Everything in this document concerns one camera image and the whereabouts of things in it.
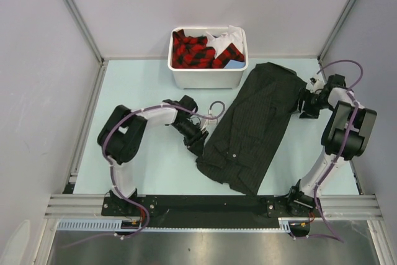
white laundry basket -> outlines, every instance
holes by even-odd
[[[205,32],[214,36],[228,31],[228,27],[178,27],[172,32],[183,29],[186,36],[200,37]],[[174,79],[179,88],[236,88],[239,86],[243,72],[248,67],[248,51],[246,33],[243,31],[243,55],[245,65],[242,68],[230,69],[180,69],[172,67],[172,33],[169,41],[168,68],[174,74]]]

gray floor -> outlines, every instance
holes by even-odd
[[[379,264],[366,222],[334,222],[345,240],[293,241],[277,233],[161,233],[146,232],[120,241],[104,236],[83,244],[62,246],[94,235],[59,231],[48,264],[64,265],[237,265],[237,264]],[[312,233],[326,233],[315,222]]]

pinstripe fabric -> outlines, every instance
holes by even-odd
[[[305,86],[292,70],[256,65],[197,158],[197,168],[231,189],[256,195]]]

purple cable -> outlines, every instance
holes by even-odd
[[[138,208],[141,208],[141,209],[145,212],[145,214],[146,214],[146,216],[147,216],[146,221],[145,221],[145,224],[144,224],[141,228],[139,228],[137,231],[133,232],[133,233],[130,234],[130,235],[125,235],[125,236],[123,237],[123,239],[131,238],[131,237],[135,236],[136,234],[138,234],[139,232],[141,232],[143,229],[145,229],[145,228],[148,226],[148,224],[149,224],[150,215],[149,215],[148,210],[147,210],[143,205],[141,205],[141,204],[139,204],[139,203],[136,203],[136,202],[130,200],[129,198],[125,197],[125,196],[120,192],[120,190],[118,189],[118,187],[117,187],[117,185],[116,185],[116,180],[115,180],[114,172],[113,172],[114,164],[113,164],[113,161],[106,155],[106,147],[107,147],[107,145],[109,144],[109,140],[110,140],[110,138],[112,137],[112,135],[116,132],[116,130],[118,130],[118,128],[119,128],[124,122],[126,122],[128,119],[130,119],[130,118],[133,117],[134,115],[139,114],[139,113],[142,113],[142,112],[144,112],[144,111],[155,110],[155,109],[159,109],[159,108],[168,108],[168,107],[170,107],[170,108],[175,108],[175,109],[178,109],[178,110],[182,110],[182,111],[184,111],[184,112],[188,112],[188,113],[190,113],[190,114],[192,114],[192,115],[195,115],[195,116],[200,117],[200,118],[203,118],[203,119],[208,119],[208,120],[219,119],[219,118],[223,115],[223,113],[225,113],[226,105],[225,105],[225,103],[222,102],[222,101],[215,101],[215,102],[213,102],[213,103],[210,105],[210,109],[212,109],[212,107],[213,107],[215,104],[221,104],[221,105],[222,105],[222,111],[221,111],[217,116],[214,116],[214,117],[208,117],[208,116],[205,116],[205,115],[201,115],[201,114],[196,113],[197,108],[196,108],[195,110],[191,111],[191,110],[185,109],[185,108],[183,108],[183,107],[176,106],[176,105],[170,105],[170,104],[162,104],[162,105],[156,105],[156,106],[152,106],[152,107],[147,107],[147,108],[145,108],[145,109],[140,109],[140,110],[136,110],[136,111],[133,111],[133,112],[129,113],[129,114],[128,114],[127,116],[125,116],[122,120],[120,120],[120,121],[114,126],[114,128],[111,129],[111,131],[109,132],[109,134],[107,135],[107,137],[106,137],[106,139],[105,139],[104,145],[102,146],[102,155],[104,156],[104,158],[105,158],[105,159],[109,162],[109,164],[110,164],[110,178],[111,178],[111,180],[112,180],[112,184],[113,184],[113,186],[114,186],[114,190],[115,190],[115,192],[116,192],[123,200],[126,200],[128,203],[133,204],[133,205],[137,206]],[[84,242],[86,242],[86,241],[89,241],[89,240],[92,240],[92,239],[95,239],[95,238],[100,238],[100,237],[103,237],[103,236],[114,236],[114,233],[101,233],[101,234],[96,234],[96,235],[87,237],[87,238],[85,238],[85,239],[82,239],[82,240],[79,240],[79,241],[75,241],[75,242],[70,243],[70,244],[68,244],[68,245],[64,245],[64,246],[62,246],[62,248],[69,248],[69,247],[71,247],[71,246],[79,245],[79,244],[84,243]]]
[[[329,173],[332,171],[332,169],[335,167],[335,164],[337,163],[338,159],[342,156],[342,153],[346,147],[346,143],[347,143],[347,139],[349,138],[349,133],[353,127],[353,122],[354,119],[357,115],[357,112],[359,110],[359,103],[357,102],[357,100],[355,99],[355,97],[349,92],[346,92],[347,95],[350,97],[350,99],[352,100],[353,104],[354,104],[354,110],[352,113],[352,116],[350,117],[349,123],[347,124],[346,127],[346,132],[342,141],[342,145],[341,145],[341,149],[339,149],[339,152],[337,153],[337,155],[335,156],[335,158],[333,159],[330,167],[328,168],[328,170],[324,173],[324,175],[321,177],[321,179],[319,180],[319,182],[316,184],[316,186],[314,187],[314,203],[316,204],[316,208],[318,210],[318,212],[320,213],[321,218],[323,219],[323,222],[325,223],[325,225],[327,226],[328,230],[333,234],[333,236],[331,235],[325,235],[325,234],[314,234],[314,235],[310,235],[310,236],[303,236],[303,237],[296,237],[295,235],[293,235],[291,233],[291,236],[294,237],[294,239],[303,239],[303,238],[315,238],[315,237],[324,237],[324,238],[331,238],[337,241],[340,241],[341,243],[344,243],[344,240],[336,233],[336,231],[333,229],[333,227],[331,226],[330,222],[326,220],[324,213],[321,209],[321,206],[318,202],[318,198],[317,198],[317,191],[318,188],[320,187],[320,185],[324,182],[324,180],[326,179],[326,177],[329,175]]]
[[[359,76],[359,78],[356,80],[356,82],[354,82],[352,85],[350,85],[349,88],[347,88],[347,91],[350,91],[350,90],[352,90],[352,88],[353,88],[354,86],[356,86],[356,85],[361,81],[362,76],[363,76],[363,74],[364,74],[364,69],[362,68],[361,64],[358,63],[357,61],[350,60],[350,59],[336,60],[336,61],[334,61],[334,62],[328,63],[325,67],[321,68],[321,69],[317,72],[317,74],[320,74],[320,72],[324,71],[328,66],[335,65],[335,64],[340,63],[340,62],[350,62],[350,63],[354,63],[355,65],[357,65],[357,66],[360,68],[360,76]]]

